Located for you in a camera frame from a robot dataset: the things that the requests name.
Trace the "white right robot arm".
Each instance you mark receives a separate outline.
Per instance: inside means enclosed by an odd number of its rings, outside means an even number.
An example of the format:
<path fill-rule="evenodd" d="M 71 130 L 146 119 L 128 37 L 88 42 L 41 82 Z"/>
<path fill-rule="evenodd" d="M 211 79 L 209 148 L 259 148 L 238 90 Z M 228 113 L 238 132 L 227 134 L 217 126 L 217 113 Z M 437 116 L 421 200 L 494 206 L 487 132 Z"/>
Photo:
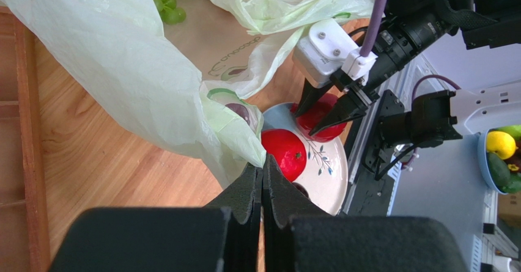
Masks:
<path fill-rule="evenodd" d="M 520 0 L 375 0 L 361 45 L 333 19 L 313 24 L 294 59 L 306 72 L 296 116 L 331 88 L 343 96 L 309 135 L 362 118 L 379 99 L 378 88 L 445 34 L 462 33 L 467 49 L 520 43 Z M 456 89 L 414 99 L 409 112 L 382 117 L 369 135 L 369 166 L 380 180 L 393 166 L 386 149 L 436 147 L 491 128 L 520 123 L 520 83 Z"/>

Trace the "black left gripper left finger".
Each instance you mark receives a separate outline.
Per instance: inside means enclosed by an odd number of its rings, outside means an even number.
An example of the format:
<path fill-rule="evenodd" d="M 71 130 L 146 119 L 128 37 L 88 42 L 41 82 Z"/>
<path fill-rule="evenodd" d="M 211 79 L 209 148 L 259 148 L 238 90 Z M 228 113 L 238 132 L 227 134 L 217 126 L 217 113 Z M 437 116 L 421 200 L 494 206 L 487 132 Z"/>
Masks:
<path fill-rule="evenodd" d="M 98 207 L 70 226 L 51 271 L 256 271 L 262 169 L 203 207 Z"/>

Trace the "light green plastic bag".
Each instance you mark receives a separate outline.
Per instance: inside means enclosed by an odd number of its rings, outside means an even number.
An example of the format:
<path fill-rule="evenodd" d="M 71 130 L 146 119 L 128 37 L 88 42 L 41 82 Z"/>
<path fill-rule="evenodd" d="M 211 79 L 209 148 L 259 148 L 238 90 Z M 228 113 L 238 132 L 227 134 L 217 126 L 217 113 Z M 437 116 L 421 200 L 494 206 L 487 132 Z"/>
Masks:
<path fill-rule="evenodd" d="M 262 167 L 258 130 L 212 101 L 263 89 L 310 25 L 367 18 L 374 0 L 209 0 L 263 39 L 244 80 L 205 79 L 164 35 L 153 0 L 1 0 L 122 127 L 162 149 L 201 159 L 228 187 L 246 163 Z"/>

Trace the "red fake tomato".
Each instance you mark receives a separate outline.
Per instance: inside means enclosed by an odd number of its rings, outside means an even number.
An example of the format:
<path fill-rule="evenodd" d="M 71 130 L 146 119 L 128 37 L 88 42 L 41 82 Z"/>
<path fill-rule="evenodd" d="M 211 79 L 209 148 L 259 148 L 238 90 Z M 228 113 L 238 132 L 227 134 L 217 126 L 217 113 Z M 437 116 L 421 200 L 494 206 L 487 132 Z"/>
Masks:
<path fill-rule="evenodd" d="M 300 133 L 306 139 L 316 142 L 328 142 L 338 137 L 346 128 L 347 122 L 326 128 L 312 136 L 309 134 L 309 132 L 332 110 L 337 100 L 338 97 L 334 94 L 326 93 L 322 96 L 311 109 L 295 119 L 297 133 Z"/>

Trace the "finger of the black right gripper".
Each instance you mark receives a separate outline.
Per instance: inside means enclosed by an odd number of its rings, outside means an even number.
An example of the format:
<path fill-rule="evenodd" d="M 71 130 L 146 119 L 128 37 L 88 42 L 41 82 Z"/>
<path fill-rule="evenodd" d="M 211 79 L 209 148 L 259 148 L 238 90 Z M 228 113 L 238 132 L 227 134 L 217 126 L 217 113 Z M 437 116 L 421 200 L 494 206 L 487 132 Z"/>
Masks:
<path fill-rule="evenodd" d="M 354 94 L 348 93 L 338 98 L 332 110 L 316 125 L 309 134 L 316 133 L 339 125 L 340 123 L 353 121 L 366 115 L 366 104 Z"/>
<path fill-rule="evenodd" d="M 311 109 L 330 89 L 332 83 L 329 82 L 321 88 L 314 87 L 307 79 L 303 85 L 303 91 L 298 103 L 297 109 L 294 112 L 295 117 L 300 117 Z"/>

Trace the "dark purple fake fruit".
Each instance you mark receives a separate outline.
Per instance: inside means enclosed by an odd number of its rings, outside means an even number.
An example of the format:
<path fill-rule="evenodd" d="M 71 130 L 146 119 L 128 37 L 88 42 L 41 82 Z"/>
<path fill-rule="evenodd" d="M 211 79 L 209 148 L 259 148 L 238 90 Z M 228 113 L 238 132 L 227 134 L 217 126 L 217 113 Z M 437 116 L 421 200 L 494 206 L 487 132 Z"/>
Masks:
<path fill-rule="evenodd" d="M 308 193 L 308 191 L 306 190 L 306 188 L 304 186 L 302 186 L 301 184 L 296 183 L 296 182 L 292 182 L 292 185 L 294 187 L 296 187 L 296 189 L 299 190 L 299 192 L 301 192 L 302 195 L 304 195 L 308 200 L 311 200 L 310 196 L 309 196 L 309 193 Z"/>

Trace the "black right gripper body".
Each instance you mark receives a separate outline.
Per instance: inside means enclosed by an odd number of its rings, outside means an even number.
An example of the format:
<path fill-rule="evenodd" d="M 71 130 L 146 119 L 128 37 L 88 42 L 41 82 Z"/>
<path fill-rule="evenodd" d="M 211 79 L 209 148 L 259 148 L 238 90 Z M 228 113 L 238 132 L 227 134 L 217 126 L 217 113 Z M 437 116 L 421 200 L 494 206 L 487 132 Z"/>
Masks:
<path fill-rule="evenodd" d="M 343 87 L 351 85 L 335 106 L 342 109 L 367 109 L 379 98 L 377 91 L 380 85 L 453 29 L 453 25 L 430 7 L 386 20 L 380 25 L 372 49 L 378 58 L 366 77 L 367 84 L 362 86 L 349 81 L 347 75 L 339 70 L 332 74 L 331 79 L 336 83 Z"/>

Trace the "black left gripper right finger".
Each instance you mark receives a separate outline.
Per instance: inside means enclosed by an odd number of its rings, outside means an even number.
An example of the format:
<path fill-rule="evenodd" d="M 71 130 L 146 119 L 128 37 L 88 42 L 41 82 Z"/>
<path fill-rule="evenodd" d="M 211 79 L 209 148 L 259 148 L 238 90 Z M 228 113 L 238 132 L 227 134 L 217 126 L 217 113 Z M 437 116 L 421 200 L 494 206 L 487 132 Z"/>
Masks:
<path fill-rule="evenodd" d="M 281 173 L 263 168 L 267 271 L 466 271 L 442 223 L 411 216 L 331 216 Z"/>

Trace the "red fake pomegranate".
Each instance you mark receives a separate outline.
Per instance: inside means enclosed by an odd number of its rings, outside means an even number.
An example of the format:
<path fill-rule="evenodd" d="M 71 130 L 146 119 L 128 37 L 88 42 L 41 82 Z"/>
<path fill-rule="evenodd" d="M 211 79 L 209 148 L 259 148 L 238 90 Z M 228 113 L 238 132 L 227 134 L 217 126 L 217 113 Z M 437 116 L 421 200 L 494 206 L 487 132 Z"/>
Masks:
<path fill-rule="evenodd" d="M 273 155 L 290 182 L 294 182 L 305 170 L 307 156 L 299 137 L 286 129 L 269 129 L 261 133 L 261 143 L 267 153 Z"/>

